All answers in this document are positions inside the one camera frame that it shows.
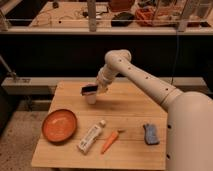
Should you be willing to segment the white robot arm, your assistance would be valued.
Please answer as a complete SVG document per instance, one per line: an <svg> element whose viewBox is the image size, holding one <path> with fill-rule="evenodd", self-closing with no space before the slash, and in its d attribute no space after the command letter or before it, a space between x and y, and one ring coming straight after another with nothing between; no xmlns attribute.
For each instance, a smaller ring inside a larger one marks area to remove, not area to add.
<svg viewBox="0 0 213 171"><path fill-rule="evenodd" d="M100 92L120 73L159 104L167 113L166 171L213 171L213 100L183 92L131 64L128 50L111 50L99 70Z"/></svg>

